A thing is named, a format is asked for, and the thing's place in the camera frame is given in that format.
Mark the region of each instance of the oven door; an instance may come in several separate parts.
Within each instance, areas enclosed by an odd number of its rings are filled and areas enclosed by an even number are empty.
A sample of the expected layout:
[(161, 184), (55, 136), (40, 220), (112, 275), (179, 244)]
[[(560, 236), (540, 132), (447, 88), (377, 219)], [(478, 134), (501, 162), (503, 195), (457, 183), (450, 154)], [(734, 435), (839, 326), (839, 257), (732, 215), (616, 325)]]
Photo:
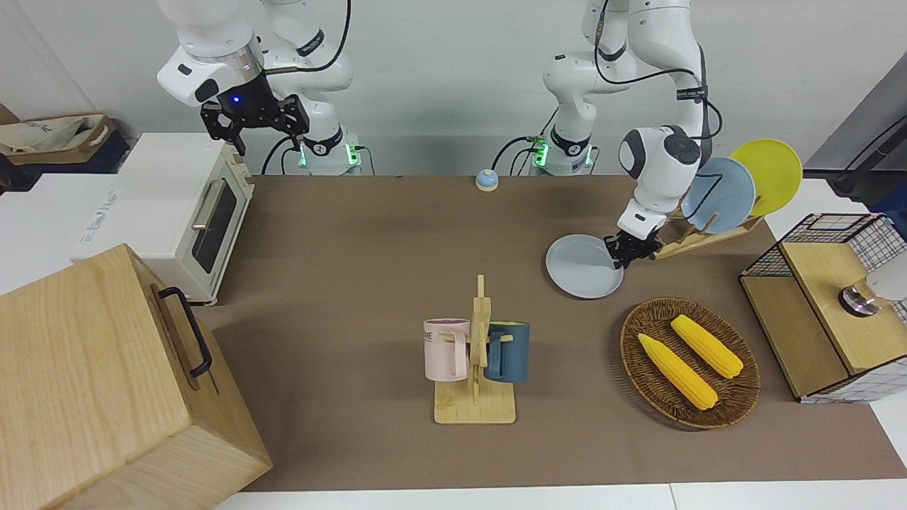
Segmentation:
[(224, 266), (236, 240), (237, 230), (248, 205), (233, 172), (226, 165), (219, 177), (209, 183), (198, 214), (192, 222), (192, 239), (186, 259), (196, 281), (207, 282), (214, 299)]

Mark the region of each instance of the corn cob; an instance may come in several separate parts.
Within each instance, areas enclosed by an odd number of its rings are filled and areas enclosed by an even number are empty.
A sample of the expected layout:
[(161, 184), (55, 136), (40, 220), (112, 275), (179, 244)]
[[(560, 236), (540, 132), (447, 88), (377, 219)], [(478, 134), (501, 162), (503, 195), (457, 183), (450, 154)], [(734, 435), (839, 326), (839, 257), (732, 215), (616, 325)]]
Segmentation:
[(740, 375), (743, 361), (695, 320), (681, 314), (671, 321), (671, 327), (721, 377), (730, 379)]
[(718, 393), (674, 351), (649, 335), (639, 333), (639, 343), (658, 370), (700, 411), (715, 406)]

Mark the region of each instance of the yellow plate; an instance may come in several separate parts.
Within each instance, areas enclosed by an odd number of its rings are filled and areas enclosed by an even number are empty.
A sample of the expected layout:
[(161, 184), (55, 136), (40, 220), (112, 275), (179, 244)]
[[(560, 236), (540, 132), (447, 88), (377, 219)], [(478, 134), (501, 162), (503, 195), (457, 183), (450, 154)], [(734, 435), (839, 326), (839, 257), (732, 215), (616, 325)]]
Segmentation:
[(763, 138), (741, 145), (731, 159), (743, 164), (756, 184), (753, 216), (765, 216), (784, 207), (800, 189), (803, 164), (790, 145)]

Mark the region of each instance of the table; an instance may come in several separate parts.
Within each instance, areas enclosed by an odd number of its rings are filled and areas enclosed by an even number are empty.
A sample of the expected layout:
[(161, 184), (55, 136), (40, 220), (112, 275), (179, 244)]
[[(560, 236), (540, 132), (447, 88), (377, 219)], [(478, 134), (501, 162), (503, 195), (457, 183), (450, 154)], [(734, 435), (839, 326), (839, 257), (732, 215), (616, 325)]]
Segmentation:
[[(636, 262), (616, 294), (578, 301), (547, 280), (544, 252), (564, 234), (613, 233), (631, 181), (502, 179), (493, 193), (464, 177), (257, 184), (223, 304), (199, 312), (275, 461), (249, 490), (905, 476), (869, 407), (793, 401), (736, 281), (772, 243), (766, 228)], [(421, 320), (468, 316), (480, 272), (493, 317), (532, 324), (530, 381), (516, 388), (515, 425), (438, 426)], [(620, 323), (658, 296), (697, 300), (750, 342), (763, 392), (739, 425), (681, 432), (623, 391)]]

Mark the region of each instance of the mug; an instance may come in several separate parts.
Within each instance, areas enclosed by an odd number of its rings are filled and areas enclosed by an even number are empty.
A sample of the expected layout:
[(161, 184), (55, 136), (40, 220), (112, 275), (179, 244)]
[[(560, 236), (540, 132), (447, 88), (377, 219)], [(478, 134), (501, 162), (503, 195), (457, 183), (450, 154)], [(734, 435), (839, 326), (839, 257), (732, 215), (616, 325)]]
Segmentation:
[(529, 378), (529, 324), (493, 320), (488, 328), (488, 367), (485, 378), (521, 383)]
[(425, 343), (425, 376), (432, 381), (451, 382), (466, 378), (469, 355), (466, 339), (468, 319), (428, 319), (422, 324)]

